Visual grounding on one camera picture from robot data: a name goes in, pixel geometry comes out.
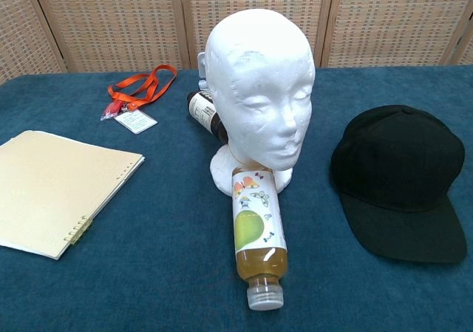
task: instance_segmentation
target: orange lanyard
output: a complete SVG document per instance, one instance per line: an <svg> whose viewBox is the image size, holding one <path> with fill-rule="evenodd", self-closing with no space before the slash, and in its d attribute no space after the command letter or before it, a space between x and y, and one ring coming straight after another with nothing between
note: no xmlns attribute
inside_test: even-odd
<svg viewBox="0 0 473 332"><path fill-rule="evenodd" d="M160 80L157 77L157 71L159 70L171 71L173 77L159 92L155 93L157 86L160 83ZM138 109L142 105L156 101L161 95L166 92L166 90L168 90L169 86L171 86L171 83L174 81L174 79L176 79L176 75L177 71L173 66L169 66L168 64L161 64L149 74L139 73L121 81L120 83L112 84L111 86L109 86L109 94L114 101L124 101L125 103L128 103L127 109L133 111ZM133 92L131 95L120 92L123 88L127 88L128 86L143 78L147 78L146 81L137 91ZM145 89L146 97L137 98L136 95L141 93Z"/></svg>

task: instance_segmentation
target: plastic bottle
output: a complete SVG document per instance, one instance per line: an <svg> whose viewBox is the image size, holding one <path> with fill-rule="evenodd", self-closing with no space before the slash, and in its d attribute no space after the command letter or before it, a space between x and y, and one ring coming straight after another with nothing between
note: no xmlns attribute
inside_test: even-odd
<svg viewBox="0 0 473 332"><path fill-rule="evenodd" d="M273 171L235 168L232 188L236 269L249 284L248 305L258 311L281 308L279 279L287 270L287 248Z"/></svg>
<svg viewBox="0 0 473 332"><path fill-rule="evenodd" d="M187 105L191 116L199 121L211 134L228 143L228 135L212 101L212 96L207 90L189 93Z"/></svg>

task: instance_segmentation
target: white bottle cap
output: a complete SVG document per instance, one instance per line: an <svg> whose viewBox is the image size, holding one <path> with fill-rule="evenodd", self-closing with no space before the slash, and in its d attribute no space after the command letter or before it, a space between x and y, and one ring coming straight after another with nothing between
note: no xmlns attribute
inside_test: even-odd
<svg viewBox="0 0 473 332"><path fill-rule="evenodd" d="M251 310L267 311L281 308L284 305L280 285L258 285L246 291L248 306Z"/></svg>

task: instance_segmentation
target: black baseball cap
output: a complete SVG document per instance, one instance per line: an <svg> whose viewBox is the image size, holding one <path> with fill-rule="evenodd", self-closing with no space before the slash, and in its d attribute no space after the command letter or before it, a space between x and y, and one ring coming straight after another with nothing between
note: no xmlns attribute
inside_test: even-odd
<svg viewBox="0 0 473 332"><path fill-rule="evenodd" d="M428 112L380 106L351 120L331 172L360 244L397 260L463 260L465 235L447 191L464 157L461 140Z"/></svg>

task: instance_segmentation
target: notebook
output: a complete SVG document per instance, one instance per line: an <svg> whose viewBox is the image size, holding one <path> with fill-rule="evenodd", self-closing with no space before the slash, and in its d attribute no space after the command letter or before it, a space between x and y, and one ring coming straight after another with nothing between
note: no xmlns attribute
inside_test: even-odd
<svg viewBox="0 0 473 332"><path fill-rule="evenodd" d="M0 146L0 245L58 260L144 161L39 131Z"/></svg>

